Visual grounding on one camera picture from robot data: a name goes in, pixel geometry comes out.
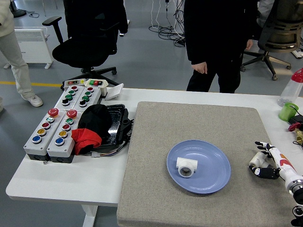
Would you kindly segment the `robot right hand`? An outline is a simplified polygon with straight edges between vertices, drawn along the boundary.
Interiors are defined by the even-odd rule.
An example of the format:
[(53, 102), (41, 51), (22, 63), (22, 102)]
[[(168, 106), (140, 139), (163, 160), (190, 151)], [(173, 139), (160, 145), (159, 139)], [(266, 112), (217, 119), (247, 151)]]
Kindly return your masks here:
[(290, 161), (275, 146), (256, 141), (258, 152), (249, 162), (249, 169), (254, 175), (263, 179), (275, 180), (281, 177), (287, 187), (290, 183), (302, 183), (303, 177), (298, 175)]

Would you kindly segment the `person's right hand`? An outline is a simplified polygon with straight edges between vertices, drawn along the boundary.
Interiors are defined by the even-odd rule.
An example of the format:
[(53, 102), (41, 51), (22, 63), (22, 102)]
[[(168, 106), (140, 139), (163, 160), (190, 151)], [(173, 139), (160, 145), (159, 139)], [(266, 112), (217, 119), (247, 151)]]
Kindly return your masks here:
[(192, 64), (191, 67), (201, 73), (201, 74), (207, 74), (207, 63), (206, 62), (202, 62), (202, 63), (199, 63), (199, 64)]

